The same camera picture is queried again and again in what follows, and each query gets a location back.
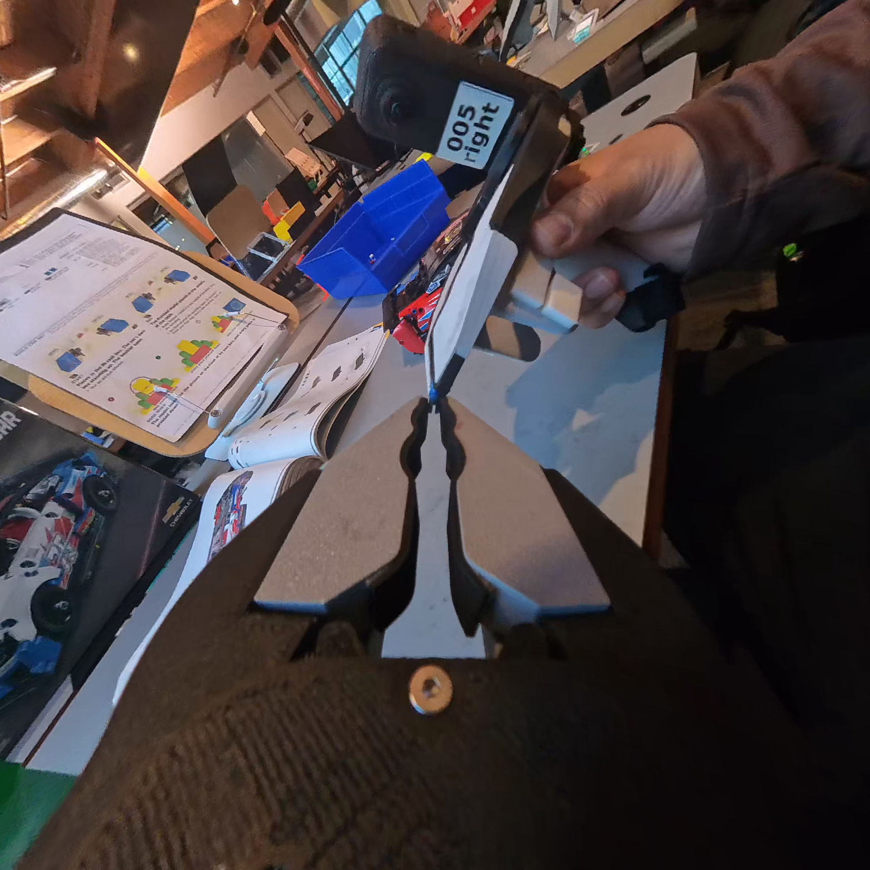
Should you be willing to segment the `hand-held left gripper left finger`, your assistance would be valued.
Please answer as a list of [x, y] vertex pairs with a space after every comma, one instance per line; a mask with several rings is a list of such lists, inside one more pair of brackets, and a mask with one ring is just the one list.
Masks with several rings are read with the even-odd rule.
[[430, 407], [408, 402], [321, 471], [255, 604], [382, 635], [416, 588], [417, 478]]

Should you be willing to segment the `red toy car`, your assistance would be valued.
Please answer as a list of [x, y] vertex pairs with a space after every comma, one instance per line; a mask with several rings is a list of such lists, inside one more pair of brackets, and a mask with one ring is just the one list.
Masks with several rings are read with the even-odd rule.
[[465, 245], [460, 213], [382, 304], [385, 332], [412, 354], [423, 355], [437, 306]]

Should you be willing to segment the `person's right hand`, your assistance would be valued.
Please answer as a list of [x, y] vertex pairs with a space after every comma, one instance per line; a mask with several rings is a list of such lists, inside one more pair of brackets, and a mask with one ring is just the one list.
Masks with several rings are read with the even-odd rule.
[[530, 244], [537, 255], [562, 260], [608, 239], [685, 274], [706, 204], [696, 142], [660, 124], [562, 167], [549, 181]]

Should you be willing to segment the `background workbench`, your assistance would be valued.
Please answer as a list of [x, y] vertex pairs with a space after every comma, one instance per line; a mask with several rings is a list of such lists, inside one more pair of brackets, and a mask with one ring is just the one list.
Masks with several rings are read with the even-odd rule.
[[622, 2], [577, 45], [567, 36], [571, 28], [562, 23], [556, 40], [543, 36], [530, 45], [531, 55], [523, 70], [564, 89], [688, 4], [684, 1]]

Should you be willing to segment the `person's right forearm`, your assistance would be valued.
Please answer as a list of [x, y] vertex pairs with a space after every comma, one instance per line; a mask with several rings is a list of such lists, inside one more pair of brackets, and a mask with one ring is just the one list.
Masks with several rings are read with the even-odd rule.
[[776, 57], [656, 121], [684, 130], [706, 205], [688, 277], [745, 267], [869, 204], [869, 3], [850, 1]]

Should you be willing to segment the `open instruction book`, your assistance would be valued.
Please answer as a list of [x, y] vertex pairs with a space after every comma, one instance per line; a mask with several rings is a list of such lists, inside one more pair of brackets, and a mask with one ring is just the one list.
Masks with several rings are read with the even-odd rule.
[[180, 587], [307, 473], [330, 458], [330, 431], [373, 371], [390, 338], [378, 324], [327, 346], [281, 408], [244, 428], [230, 448], [230, 471], [206, 493]]

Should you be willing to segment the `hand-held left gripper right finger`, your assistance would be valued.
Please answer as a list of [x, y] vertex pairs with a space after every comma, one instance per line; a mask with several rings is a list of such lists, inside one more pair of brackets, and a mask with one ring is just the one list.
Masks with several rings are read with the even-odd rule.
[[452, 603], [468, 637], [506, 637], [612, 602], [544, 469], [450, 397], [439, 403], [450, 481]]

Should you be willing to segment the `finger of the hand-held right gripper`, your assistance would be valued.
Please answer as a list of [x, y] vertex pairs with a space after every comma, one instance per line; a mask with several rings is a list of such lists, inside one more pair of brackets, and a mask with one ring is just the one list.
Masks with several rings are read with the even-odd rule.
[[441, 398], [449, 394], [517, 260], [518, 244], [493, 229], [493, 217], [514, 174], [512, 167], [493, 191], [489, 185], [481, 190], [484, 211], [442, 292], [426, 345], [428, 397], [433, 385]]

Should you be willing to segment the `wooden board with instruction sheet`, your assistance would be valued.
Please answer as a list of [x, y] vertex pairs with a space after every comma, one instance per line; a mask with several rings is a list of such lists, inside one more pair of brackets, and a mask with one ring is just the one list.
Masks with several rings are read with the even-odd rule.
[[3, 362], [47, 406], [157, 453], [216, 442], [300, 313], [228, 267], [61, 210], [3, 242]]

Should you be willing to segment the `white desk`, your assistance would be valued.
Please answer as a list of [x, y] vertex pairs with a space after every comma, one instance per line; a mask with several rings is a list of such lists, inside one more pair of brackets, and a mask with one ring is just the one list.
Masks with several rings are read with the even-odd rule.
[[[642, 543], [653, 460], [666, 329], [634, 335], [619, 325], [542, 337], [527, 364], [476, 351], [452, 397], [546, 468], [559, 471], [636, 543]], [[449, 480], [437, 421], [430, 422], [418, 476], [422, 530], [417, 588], [386, 630], [387, 658], [480, 658], [481, 635], [467, 638], [450, 600], [447, 555]], [[63, 685], [10, 754], [37, 770], [79, 774], [114, 712], [116, 684], [164, 611], [190, 553], [194, 533], [147, 586], [144, 603], [80, 690]]]

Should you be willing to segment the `blue plastic bin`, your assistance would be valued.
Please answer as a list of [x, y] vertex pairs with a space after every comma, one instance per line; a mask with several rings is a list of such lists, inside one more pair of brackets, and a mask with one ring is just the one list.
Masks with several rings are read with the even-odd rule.
[[299, 265], [335, 299], [384, 297], [449, 227], [451, 199], [425, 160], [354, 203]]

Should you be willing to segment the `black toy car box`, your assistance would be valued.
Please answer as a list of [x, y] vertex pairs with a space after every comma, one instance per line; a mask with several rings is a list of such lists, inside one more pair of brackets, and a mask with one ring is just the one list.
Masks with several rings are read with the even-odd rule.
[[200, 513], [196, 493], [3, 401], [3, 760], [81, 687]]

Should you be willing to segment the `wooden shelf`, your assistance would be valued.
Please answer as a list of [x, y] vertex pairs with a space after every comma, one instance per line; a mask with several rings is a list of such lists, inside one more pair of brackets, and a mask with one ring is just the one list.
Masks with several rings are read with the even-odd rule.
[[141, 164], [200, 5], [1, 3], [3, 239]]

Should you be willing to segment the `green box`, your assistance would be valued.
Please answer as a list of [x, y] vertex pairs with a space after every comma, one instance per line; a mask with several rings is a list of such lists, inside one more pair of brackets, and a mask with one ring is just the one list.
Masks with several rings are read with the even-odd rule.
[[75, 783], [76, 776], [1, 762], [1, 868], [14, 869]]

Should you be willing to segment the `yellow block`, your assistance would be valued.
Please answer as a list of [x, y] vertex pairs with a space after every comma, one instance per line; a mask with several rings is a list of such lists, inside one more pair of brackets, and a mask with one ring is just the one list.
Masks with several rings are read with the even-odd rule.
[[281, 217], [278, 217], [268, 200], [263, 203], [263, 213], [272, 225], [271, 235], [288, 245], [295, 243], [294, 227], [308, 214], [305, 204], [298, 202]]

